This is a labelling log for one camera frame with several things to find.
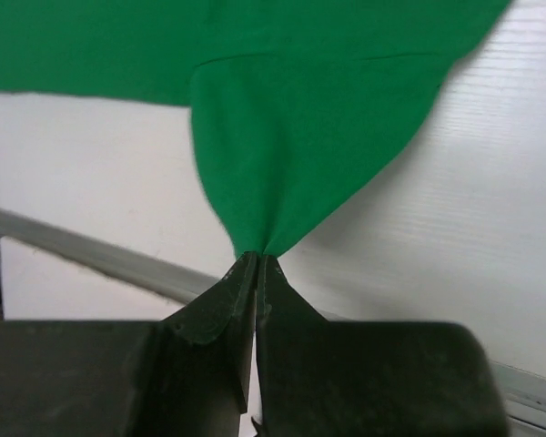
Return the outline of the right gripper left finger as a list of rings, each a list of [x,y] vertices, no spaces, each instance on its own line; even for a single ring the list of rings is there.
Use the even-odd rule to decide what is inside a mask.
[[[258,257],[160,321],[0,322],[0,436],[235,436]]]

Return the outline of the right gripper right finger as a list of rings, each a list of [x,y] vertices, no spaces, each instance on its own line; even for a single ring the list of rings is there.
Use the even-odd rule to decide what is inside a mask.
[[[262,436],[506,436],[486,354],[439,321],[328,320],[260,262],[257,366]]]

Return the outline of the green t shirt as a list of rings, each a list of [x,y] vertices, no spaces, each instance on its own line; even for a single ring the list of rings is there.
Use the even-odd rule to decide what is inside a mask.
[[[0,1],[0,91],[188,107],[237,253],[280,256],[394,159],[505,1]]]

